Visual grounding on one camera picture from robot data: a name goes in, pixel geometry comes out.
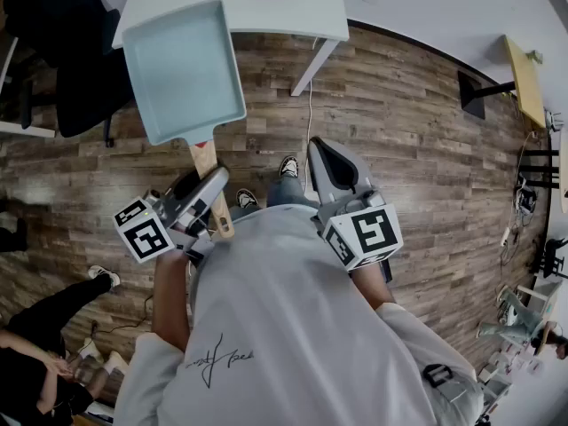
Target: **black baseboard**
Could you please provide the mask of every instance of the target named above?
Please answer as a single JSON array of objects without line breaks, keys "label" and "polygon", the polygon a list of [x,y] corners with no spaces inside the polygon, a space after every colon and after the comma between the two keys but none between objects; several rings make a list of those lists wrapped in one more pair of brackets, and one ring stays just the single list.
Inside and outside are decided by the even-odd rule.
[{"label": "black baseboard", "polygon": [[436,49],[435,47],[432,47],[432,46],[425,44],[425,43],[421,43],[420,41],[416,41],[415,39],[409,38],[408,36],[401,35],[400,33],[397,33],[397,32],[392,32],[390,30],[387,30],[386,28],[380,28],[380,27],[377,27],[377,26],[374,26],[374,25],[366,24],[365,22],[359,22],[358,20],[347,19],[347,24],[349,25],[349,27],[362,28],[362,29],[368,30],[370,32],[378,33],[379,35],[388,36],[390,38],[394,38],[394,39],[398,39],[400,41],[404,41],[405,43],[409,43],[409,44],[414,45],[416,47],[420,47],[421,49],[424,49],[425,51],[431,52],[435,55],[438,55],[439,57],[442,57],[443,59],[446,59],[446,60],[449,60],[449,61],[455,63],[458,67],[461,67],[463,69],[467,69],[468,71],[470,71],[474,75],[482,77],[483,79],[485,79],[486,81],[488,81],[489,83],[491,83],[493,85],[499,84],[499,83],[495,82],[494,79],[492,79],[488,75],[482,73],[481,71],[475,69],[474,67],[471,67],[467,63],[463,63],[461,60],[458,60],[456,57],[452,57],[451,55],[449,55],[449,54],[447,54],[443,51],[440,51],[439,49]]}]

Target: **forearm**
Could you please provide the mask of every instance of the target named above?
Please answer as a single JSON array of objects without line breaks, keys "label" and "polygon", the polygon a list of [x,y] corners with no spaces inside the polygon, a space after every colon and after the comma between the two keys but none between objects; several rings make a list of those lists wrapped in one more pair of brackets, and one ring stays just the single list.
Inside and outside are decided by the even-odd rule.
[{"label": "forearm", "polygon": [[49,360],[49,355],[35,344],[21,336],[15,335],[7,330],[0,330],[0,348],[10,348],[17,353],[37,359],[43,363]]},{"label": "forearm", "polygon": [[376,310],[385,303],[396,303],[391,291],[384,281],[379,264],[366,265],[351,272],[353,283]]},{"label": "forearm", "polygon": [[57,399],[57,374],[52,371],[45,373],[42,392],[37,400],[37,410],[42,414],[47,414],[55,407]]},{"label": "forearm", "polygon": [[154,275],[152,331],[181,351],[185,351],[189,339],[185,298],[188,263],[189,257],[183,252],[167,252],[158,257]]}]

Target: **gray t-shirt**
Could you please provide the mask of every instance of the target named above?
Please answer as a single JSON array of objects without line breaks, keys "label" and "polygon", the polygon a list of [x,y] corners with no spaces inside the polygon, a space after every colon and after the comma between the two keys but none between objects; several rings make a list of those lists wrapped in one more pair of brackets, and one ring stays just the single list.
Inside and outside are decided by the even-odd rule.
[{"label": "gray t-shirt", "polygon": [[[470,364],[415,316],[369,307],[313,215],[281,205],[235,221],[201,270],[185,355],[142,335],[115,424],[434,425],[422,368],[446,364],[475,386]],[[452,424],[477,419],[470,391],[465,422]]]}]

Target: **hand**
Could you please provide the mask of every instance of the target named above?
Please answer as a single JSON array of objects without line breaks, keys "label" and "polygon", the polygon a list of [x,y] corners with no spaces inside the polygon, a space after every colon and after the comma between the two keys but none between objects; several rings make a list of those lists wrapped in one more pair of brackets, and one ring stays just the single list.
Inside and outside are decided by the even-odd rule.
[{"label": "hand", "polygon": [[73,375],[68,363],[55,352],[48,351],[47,358],[43,363],[49,372],[62,377],[70,377]]}]

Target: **yellow table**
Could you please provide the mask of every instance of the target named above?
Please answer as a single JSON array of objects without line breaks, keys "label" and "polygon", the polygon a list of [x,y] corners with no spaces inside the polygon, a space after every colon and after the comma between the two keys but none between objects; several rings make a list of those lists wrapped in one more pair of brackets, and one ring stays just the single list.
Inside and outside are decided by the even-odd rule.
[{"label": "yellow table", "polygon": [[521,112],[541,128],[546,128],[544,106],[542,105],[539,80],[534,63],[508,36],[504,35],[503,40],[507,47],[515,81],[482,89],[477,80],[462,71],[458,71],[461,108],[484,120],[484,96],[517,90],[518,106]]}]

